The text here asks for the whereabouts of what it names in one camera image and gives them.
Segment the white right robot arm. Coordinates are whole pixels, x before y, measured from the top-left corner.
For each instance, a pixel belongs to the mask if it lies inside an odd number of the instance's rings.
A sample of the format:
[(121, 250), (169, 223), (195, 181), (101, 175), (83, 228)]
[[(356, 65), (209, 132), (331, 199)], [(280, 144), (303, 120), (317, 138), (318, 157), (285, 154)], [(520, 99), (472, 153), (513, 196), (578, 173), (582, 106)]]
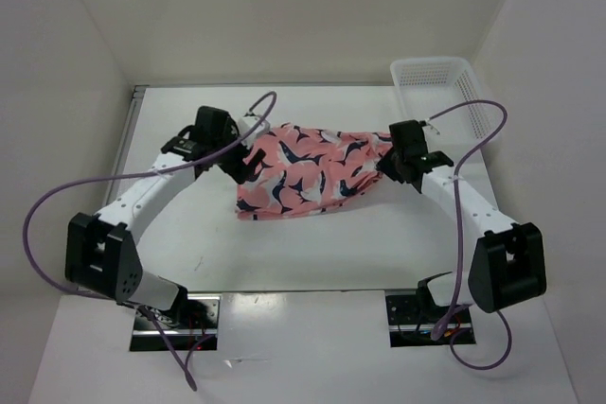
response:
[(378, 164), (386, 177), (414, 187), (455, 222), (455, 269), (429, 280), (429, 289), (415, 300), (418, 316), (435, 322), (448, 311), (449, 302), (493, 313), (544, 295), (541, 230), (503, 214), (463, 179), (448, 155), (430, 151), (426, 127), (417, 120), (390, 125), (392, 146)]

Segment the pink patterned shorts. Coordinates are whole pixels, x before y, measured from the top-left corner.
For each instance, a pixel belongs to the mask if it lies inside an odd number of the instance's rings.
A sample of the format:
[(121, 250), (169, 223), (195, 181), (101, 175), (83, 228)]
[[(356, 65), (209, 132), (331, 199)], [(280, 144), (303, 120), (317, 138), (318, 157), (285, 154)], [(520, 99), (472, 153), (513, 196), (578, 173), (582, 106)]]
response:
[(320, 215), (363, 196), (383, 174), (391, 149), (387, 132), (340, 132), (286, 123), (256, 142), (264, 158), (237, 186), (241, 220), (280, 220)]

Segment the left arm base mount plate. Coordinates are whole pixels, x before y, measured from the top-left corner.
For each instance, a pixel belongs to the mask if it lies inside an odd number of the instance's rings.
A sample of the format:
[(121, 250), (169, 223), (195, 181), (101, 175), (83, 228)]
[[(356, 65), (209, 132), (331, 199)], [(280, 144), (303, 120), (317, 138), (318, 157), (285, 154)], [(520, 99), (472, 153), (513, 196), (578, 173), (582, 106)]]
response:
[[(177, 352), (216, 351), (218, 344), (220, 294), (193, 293), (189, 295), (193, 312), (179, 322), (153, 310), (156, 322), (162, 327), (170, 344)], [(139, 311), (134, 315), (130, 340), (131, 352), (168, 351), (155, 325)]]

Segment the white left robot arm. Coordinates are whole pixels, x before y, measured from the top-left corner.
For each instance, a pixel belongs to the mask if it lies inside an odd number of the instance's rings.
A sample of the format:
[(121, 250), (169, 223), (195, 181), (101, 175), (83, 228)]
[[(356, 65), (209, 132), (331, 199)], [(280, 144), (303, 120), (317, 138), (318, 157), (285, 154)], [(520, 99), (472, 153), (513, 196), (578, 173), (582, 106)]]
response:
[(251, 112), (234, 120), (224, 110), (199, 108), (194, 123), (160, 149), (142, 178), (95, 214), (70, 220), (66, 279), (119, 305), (145, 307), (170, 328), (192, 319), (200, 305), (184, 286), (145, 271), (137, 244), (170, 202), (212, 167), (238, 184), (250, 177), (265, 155), (254, 143), (269, 129), (265, 117)]

